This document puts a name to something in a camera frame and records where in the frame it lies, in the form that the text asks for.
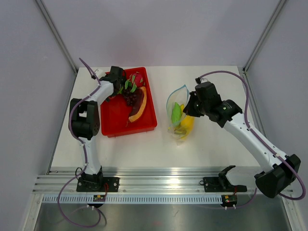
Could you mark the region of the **yellow lemon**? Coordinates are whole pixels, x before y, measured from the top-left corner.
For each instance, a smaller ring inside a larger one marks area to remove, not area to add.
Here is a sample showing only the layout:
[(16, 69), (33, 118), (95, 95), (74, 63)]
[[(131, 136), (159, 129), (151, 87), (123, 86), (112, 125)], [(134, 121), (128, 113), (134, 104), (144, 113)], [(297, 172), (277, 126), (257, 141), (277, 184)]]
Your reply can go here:
[(194, 117), (186, 115), (185, 118), (181, 121), (180, 126), (185, 130), (191, 131), (194, 127)]

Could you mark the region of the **green cucumber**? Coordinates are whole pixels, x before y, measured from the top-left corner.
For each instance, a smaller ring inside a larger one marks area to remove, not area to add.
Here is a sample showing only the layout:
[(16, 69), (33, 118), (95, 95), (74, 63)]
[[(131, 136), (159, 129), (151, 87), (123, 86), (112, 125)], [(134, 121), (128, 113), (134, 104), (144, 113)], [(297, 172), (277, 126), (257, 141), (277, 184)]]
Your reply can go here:
[(180, 122), (181, 117), (182, 117), (181, 107), (177, 102), (175, 102), (171, 113), (171, 122), (174, 125), (178, 124)]

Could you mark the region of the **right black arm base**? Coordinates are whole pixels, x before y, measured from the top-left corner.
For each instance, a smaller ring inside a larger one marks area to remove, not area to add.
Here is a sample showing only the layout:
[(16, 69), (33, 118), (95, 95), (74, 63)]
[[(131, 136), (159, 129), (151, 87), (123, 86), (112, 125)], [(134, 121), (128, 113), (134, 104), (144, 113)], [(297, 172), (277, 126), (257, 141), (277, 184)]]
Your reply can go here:
[(206, 193), (244, 193), (247, 192), (247, 187), (244, 185), (232, 185), (227, 179), (227, 173), (235, 168), (235, 166), (228, 166), (218, 173), (217, 176), (203, 177), (199, 181), (199, 185), (204, 187)]

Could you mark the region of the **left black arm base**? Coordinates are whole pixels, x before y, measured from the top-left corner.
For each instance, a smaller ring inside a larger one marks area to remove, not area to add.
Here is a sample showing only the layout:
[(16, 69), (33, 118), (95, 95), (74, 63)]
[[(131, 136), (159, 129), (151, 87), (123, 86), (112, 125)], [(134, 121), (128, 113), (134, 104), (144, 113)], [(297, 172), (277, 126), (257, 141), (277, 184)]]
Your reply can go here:
[(120, 178), (118, 177), (103, 177), (98, 182), (85, 181), (82, 178), (78, 179), (77, 192), (94, 193), (94, 192), (118, 192)]

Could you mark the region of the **clear zip top bag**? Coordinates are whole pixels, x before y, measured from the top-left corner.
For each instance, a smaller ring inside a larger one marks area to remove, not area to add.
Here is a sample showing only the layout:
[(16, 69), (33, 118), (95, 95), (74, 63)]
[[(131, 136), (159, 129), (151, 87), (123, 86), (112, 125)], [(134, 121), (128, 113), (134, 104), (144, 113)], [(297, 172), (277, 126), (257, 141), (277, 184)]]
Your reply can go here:
[(194, 117), (184, 113), (189, 96), (187, 86), (183, 85), (169, 95), (166, 103), (169, 122), (168, 133), (177, 145), (182, 145), (194, 128)]

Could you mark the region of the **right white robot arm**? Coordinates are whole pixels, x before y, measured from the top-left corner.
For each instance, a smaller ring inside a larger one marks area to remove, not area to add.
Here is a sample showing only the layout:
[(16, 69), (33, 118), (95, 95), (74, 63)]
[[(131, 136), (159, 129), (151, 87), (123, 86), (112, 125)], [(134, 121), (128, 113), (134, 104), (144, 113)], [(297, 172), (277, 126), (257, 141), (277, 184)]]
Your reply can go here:
[(233, 135), (257, 160), (262, 171), (254, 176), (255, 183), (265, 196), (274, 198), (295, 181), (301, 164), (299, 157), (288, 156), (275, 148), (249, 123), (234, 101), (221, 99), (213, 83), (198, 84), (189, 95), (183, 110), (186, 115), (207, 116)]

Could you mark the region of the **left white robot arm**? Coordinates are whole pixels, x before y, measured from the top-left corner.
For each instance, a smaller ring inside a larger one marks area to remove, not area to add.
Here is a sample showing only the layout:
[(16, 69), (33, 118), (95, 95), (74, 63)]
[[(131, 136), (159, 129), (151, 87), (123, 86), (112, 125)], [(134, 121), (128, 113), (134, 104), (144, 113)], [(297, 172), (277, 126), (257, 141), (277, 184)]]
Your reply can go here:
[(84, 167), (78, 175), (80, 183), (94, 192), (104, 186), (103, 172), (98, 160), (96, 136), (100, 130), (99, 106), (108, 98), (116, 96), (126, 81), (124, 69), (112, 66), (108, 74), (86, 66), (90, 76), (97, 80), (97, 87), (83, 99), (70, 101), (68, 128), (83, 150)]

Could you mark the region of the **yellow banana bunch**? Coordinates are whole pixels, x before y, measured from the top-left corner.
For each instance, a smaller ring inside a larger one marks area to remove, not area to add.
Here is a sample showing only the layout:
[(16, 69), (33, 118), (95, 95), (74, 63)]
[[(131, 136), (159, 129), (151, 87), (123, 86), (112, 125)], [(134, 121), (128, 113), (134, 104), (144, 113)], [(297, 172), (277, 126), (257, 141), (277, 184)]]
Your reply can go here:
[(175, 138), (177, 139), (177, 140), (180, 140), (180, 141), (184, 141), (187, 137), (188, 137), (188, 135), (191, 133), (191, 131), (189, 131), (189, 130), (185, 130), (184, 128), (182, 128), (181, 126), (180, 126), (180, 123), (181, 123), (181, 121), (185, 118), (185, 116), (186, 116), (186, 114), (185, 113), (183, 113), (183, 109), (184, 109), (184, 104), (181, 104), (180, 105), (180, 107), (181, 107), (181, 110), (182, 110), (182, 117), (181, 117), (181, 119), (180, 119), (180, 122), (178, 123), (178, 124), (173, 124), (172, 122), (172, 127), (173, 127), (173, 134), (174, 134), (174, 136), (175, 136)]

